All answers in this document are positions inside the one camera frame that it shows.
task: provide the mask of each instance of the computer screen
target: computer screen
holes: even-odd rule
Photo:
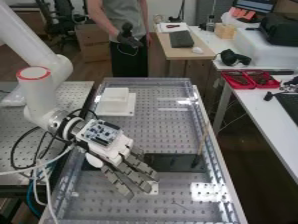
[[[259,13],[270,13],[277,4],[277,0],[235,0],[234,6],[242,9],[250,9]]]

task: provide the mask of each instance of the black cable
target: black cable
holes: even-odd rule
[[[180,8],[180,14],[178,18],[184,20],[184,8],[185,8],[185,0],[182,0],[181,8]]]
[[[92,110],[89,110],[89,109],[86,109],[86,108],[76,109],[75,111],[72,111],[72,112],[68,114],[67,117],[69,117],[71,115],[73,115],[76,112],[79,112],[79,111],[84,111],[84,110],[88,111],[88,112],[90,112],[90,113],[93,114],[93,116],[96,117],[96,119],[98,120],[98,116],[96,115],[94,111],[92,111]],[[44,133],[43,137],[41,137],[41,139],[40,139],[40,143],[39,143],[37,149],[36,149],[36,153],[35,153],[35,157],[33,157],[33,162],[32,162],[32,164],[28,165],[28,166],[24,166],[24,167],[17,167],[16,164],[15,164],[15,152],[16,152],[17,145],[20,144],[20,142],[23,141],[23,139],[24,139],[31,133],[33,133],[36,130],[40,129],[40,127],[35,127],[35,128],[32,128],[29,131],[27,131],[27,132],[21,135],[21,137],[20,137],[20,138],[17,139],[17,141],[15,142],[15,144],[13,144],[13,146],[12,146],[12,150],[11,150],[11,166],[13,167],[15,170],[23,170],[23,169],[35,167],[37,157],[39,157],[40,159],[44,158],[44,156],[47,155],[47,153],[48,153],[48,151],[49,151],[49,149],[51,149],[51,146],[52,146],[55,140],[59,140],[59,141],[64,142],[65,144],[71,143],[71,141],[67,141],[67,140],[59,138],[57,134],[59,134],[60,128],[61,128],[61,126],[57,128],[55,134],[52,134],[52,133],[49,133],[49,132],[45,132],[45,133]],[[49,141],[49,144],[48,144],[48,146],[47,146],[47,148],[45,148],[43,154],[39,156],[40,148],[41,148],[43,141],[44,141],[44,138],[45,138],[47,134],[51,134],[52,139],[51,139],[51,141]]]
[[[96,115],[94,111],[93,111],[93,110],[89,110],[89,109],[86,109],[86,108],[80,108],[80,109],[73,110],[73,111],[68,114],[67,117],[72,116],[76,112],[79,112],[79,111],[84,111],[84,110],[88,111],[88,112],[90,112],[90,113],[93,114],[93,116],[96,117],[96,119],[98,120],[98,116]],[[56,132],[55,132],[55,134],[53,134],[53,137],[52,137],[52,139],[51,139],[51,142],[49,142],[49,144],[48,144],[48,147],[47,147],[44,153],[43,153],[41,156],[40,156],[40,159],[44,158],[44,156],[47,155],[47,153],[48,153],[48,151],[49,151],[49,148],[51,148],[51,146],[52,146],[52,144],[53,144],[53,140],[55,140],[55,138],[57,137],[60,128],[61,128],[61,125],[59,126],[59,128],[57,128],[57,130],[56,130]]]
[[[0,93],[11,93],[11,92],[0,89]]]
[[[32,128],[29,131],[27,131],[21,137],[17,139],[17,141],[15,142],[13,146],[12,146],[12,150],[11,150],[11,166],[15,170],[20,170],[20,169],[27,169],[27,168],[31,168],[33,167],[35,165],[28,165],[25,167],[17,167],[16,164],[15,164],[15,151],[16,151],[16,148],[17,148],[17,145],[20,144],[21,140],[31,134],[33,133],[36,130],[39,130],[40,127],[35,127]]]
[[[33,133],[35,131],[37,131],[40,129],[40,127],[35,127],[32,128],[29,131],[27,131],[21,137],[17,139],[17,141],[15,142],[13,146],[12,146],[12,150],[11,150],[11,166],[13,167],[15,170],[20,170],[20,169],[27,169],[27,168],[31,168],[36,165],[36,159],[37,159],[37,155],[39,155],[39,152],[40,152],[40,148],[41,148],[41,145],[43,145],[43,142],[44,142],[44,138],[47,136],[47,134],[51,134],[49,132],[45,132],[41,139],[40,139],[40,143],[39,143],[39,146],[37,146],[37,149],[36,149],[36,153],[35,153],[35,157],[33,157],[33,162],[31,165],[28,166],[24,166],[24,167],[19,167],[16,166],[15,164],[15,151],[16,151],[16,148],[17,148],[17,145],[20,144],[20,142],[23,141],[23,139],[31,134]],[[60,139],[60,138],[56,138],[56,140],[59,141],[63,141],[64,143],[67,142],[65,140]]]

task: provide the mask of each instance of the perforated metal plate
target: perforated metal plate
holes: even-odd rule
[[[15,86],[16,83],[1,83],[0,89],[12,90]],[[81,108],[92,86],[93,82],[63,83],[57,90],[59,106],[69,112],[77,108]],[[9,158],[12,146],[19,137],[35,127],[35,125],[25,120],[23,110],[24,107],[0,108],[0,172],[12,170]],[[15,153],[15,163],[17,166],[23,167],[32,164],[43,133],[43,130],[36,131],[20,143]],[[51,137],[48,136],[44,140],[41,151],[45,149],[49,139]],[[56,157],[63,146],[64,144],[59,141],[53,143],[53,146],[45,156],[45,160]],[[27,183],[28,179],[19,174],[0,176],[0,185],[20,185]]]
[[[188,79],[105,79],[92,109],[106,87],[137,93],[134,117],[101,117],[134,146],[145,153],[197,153],[205,123]],[[81,170],[84,154],[73,151],[55,191],[60,223],[238,223],[210,138],[202,158],[206,173],[160,173],[158,195],[144,194],[124,178],[134,192],[128,201],[100,171]]]
[[[110,221],[221,221],[214,203],[192,199],[190,184],[208,182],[204,174],[160,173],[158,195],[146,195],[126,180],[134,192],[128,201],[110,187],[105,177],[88,171],[79,179],[79,197],[65,214],[67,219],[96,219]]]

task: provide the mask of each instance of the robotic arm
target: robotic arm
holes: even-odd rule
[[[133,192],[116,171],[144,192],[150,193],[149,180],[158,181],[157,172],[133,154],[133,140],[124,135],[120,127],[97,119],[86,122],[57,107],[55,90],[71,75],[72,64],[64,56],[53,54],[3,0],[0,38],[32,66],[17,72],[20,94],[27,102],[27,120],[61,139],[76,141],[89,164],[101,169],[108,181],[128,199],[132,199]]]

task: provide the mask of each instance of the cardboard box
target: cardboard box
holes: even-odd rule
[[[110,59],[109,36],[96,24],[76,26],[76,35],[85,62]]]
[[[235,27],[233,25],[224,25],[222,23],[217,23],[214,33],[221,39],[233,39],[235,34]]]

